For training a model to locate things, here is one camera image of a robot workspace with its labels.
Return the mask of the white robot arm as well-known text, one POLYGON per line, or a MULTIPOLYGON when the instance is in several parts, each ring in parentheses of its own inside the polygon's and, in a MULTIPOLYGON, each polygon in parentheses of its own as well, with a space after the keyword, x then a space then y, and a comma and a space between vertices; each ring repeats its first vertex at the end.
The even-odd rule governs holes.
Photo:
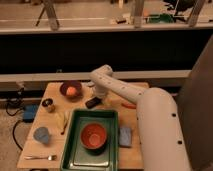
POLYGON ((112 91, 136 105, 144 171, 192 171, 177 104, 167 91, 115 79, 109 65, 93 70, 90 79, 96 97, 112 91))

